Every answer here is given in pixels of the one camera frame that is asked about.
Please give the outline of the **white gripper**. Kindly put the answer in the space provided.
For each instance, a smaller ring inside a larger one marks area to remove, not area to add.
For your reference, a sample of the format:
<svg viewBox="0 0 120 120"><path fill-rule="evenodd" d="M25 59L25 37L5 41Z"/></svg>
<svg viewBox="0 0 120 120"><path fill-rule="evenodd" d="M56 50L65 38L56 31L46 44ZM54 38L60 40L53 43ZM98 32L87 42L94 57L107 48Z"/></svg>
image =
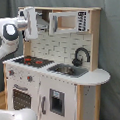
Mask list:
<svg viewBox="0 0 120 120"><path fill-rule="evenodd" d="M34 7L25 7L19 10L17 28L24 31L26 41L38 38L37 19Z"/></svg>

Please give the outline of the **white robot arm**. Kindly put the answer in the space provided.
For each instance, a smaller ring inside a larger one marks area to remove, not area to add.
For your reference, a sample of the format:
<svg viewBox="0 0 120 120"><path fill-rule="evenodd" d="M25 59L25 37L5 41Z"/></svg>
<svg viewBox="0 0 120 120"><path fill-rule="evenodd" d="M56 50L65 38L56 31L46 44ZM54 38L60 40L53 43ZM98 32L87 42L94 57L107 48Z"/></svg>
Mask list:
<svg viewBox="0 0 120 120"><path fill-rule="evenodd" d="M14 18L0 18L0 59L13 53L19 47L19 31L24 32L25 40L38 37L37 19L34 7L25 7L18 11Z"/></svg>

